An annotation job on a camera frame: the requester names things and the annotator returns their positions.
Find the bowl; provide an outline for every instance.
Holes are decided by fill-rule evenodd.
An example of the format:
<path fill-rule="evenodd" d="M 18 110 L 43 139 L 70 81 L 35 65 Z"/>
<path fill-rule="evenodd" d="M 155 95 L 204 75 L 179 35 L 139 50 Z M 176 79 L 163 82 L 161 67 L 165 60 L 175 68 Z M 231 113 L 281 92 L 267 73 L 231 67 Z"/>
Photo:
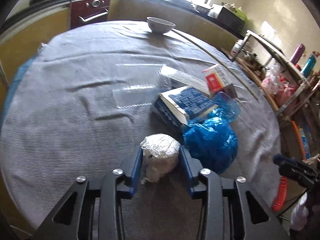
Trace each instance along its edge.
<path fill-rule="evenodd" d="M 153 33 L 164 34 L 172 30 L 176 25 L 163 19 L 147 17 L 149 28 Z"/>

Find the white crumpled tissue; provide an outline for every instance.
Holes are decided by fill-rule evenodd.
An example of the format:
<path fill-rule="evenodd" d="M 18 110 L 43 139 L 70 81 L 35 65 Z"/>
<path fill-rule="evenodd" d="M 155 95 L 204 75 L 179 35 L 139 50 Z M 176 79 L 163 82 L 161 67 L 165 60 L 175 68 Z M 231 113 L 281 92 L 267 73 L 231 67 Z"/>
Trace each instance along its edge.
<path fill-rule="evenodd" d="M 178 164 L 180 143 L 169 135 L 158 133 L 147 136 L 140 143 L 148 166 L 145 181 L 158 182 Z"/>

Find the red plastic basket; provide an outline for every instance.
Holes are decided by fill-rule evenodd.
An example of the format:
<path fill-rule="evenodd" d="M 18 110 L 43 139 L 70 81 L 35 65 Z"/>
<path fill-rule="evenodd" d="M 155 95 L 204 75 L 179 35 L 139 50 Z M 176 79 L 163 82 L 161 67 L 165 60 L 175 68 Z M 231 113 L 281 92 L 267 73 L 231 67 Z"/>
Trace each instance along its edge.
<path fill-rule="evenodd" d="M 274 211 L 279 211 L 287 198 L 287 178 L 284 176 L 280 177 L 278 195 L 273 201 L 272 209 Z"/>

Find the gray tablecloth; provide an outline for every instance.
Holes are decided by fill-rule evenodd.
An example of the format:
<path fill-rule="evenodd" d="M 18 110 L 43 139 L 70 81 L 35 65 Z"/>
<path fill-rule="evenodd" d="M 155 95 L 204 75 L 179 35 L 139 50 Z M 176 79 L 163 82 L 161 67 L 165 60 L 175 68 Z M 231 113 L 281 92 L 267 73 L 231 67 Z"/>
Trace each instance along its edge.
<path fill-rule="evenodd" d="M 239 152 L 223 174 L 245 176 L 271 205 L 279 184 L 272 157 L 280 153 L 277 119 L 258 88 L 214 47 L 259 96 L 236 80 L 241 114 L 232 122 Z M 132 82 L 116 64 L 167 64 L 204 79 L 215 60 L 179 35 L 153 35 L 145 22 L 105 22 L 54 37 L 21 81 L 1 130 L 0 164 L 19 211 L 38 227 L 78 175 L 101 177 L 117 168 L 145 136 L 169 132 L 150 106 L 117 108 L 113 90 Z M 200 201 L 192 201 L 179 169 L 158 184 L 140 185 L 123 202 L 127 239 L 195 239 Z"/>

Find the silver screw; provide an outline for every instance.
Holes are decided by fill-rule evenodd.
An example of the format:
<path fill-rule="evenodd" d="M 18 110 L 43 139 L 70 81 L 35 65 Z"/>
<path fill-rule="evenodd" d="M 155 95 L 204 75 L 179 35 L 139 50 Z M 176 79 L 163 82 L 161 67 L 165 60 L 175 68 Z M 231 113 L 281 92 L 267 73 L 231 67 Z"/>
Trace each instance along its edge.
<path fill-rule="evenodd" d="M 208 174 L 210 174 L 211 173 L 211 171 L 209 170 L 209 169 L 202 169 L 202 170 L 200 170 L 200 173 L 202 174 L 202 175 L 208 175 Z"/>
<path fill-rule="evenodd" d="M 76 179 L 76 181 L 77 181 L 78 183 L 84 183 L 85 180 L 86 180 L 86 177 L 83 176 L 83 175 L 79 176 L 79 177 Z"/>
<path fill-rule="evenodd" d="M 114 170 L 112 171 L 112 173 L 113 173 L 114 175 L 121 175 L 121 174 L 123 173 L 123 170 L 121 170 L 121 169 L 114 169 Z"/>
<path fill-rule="evenodd" d="M 245 177 L 243 177 L 243 176 L 239 176 L 237 178 L 237 181 L 240 182 L 240 183 L 245 183 L 247 181 L 247 179 Z"/>

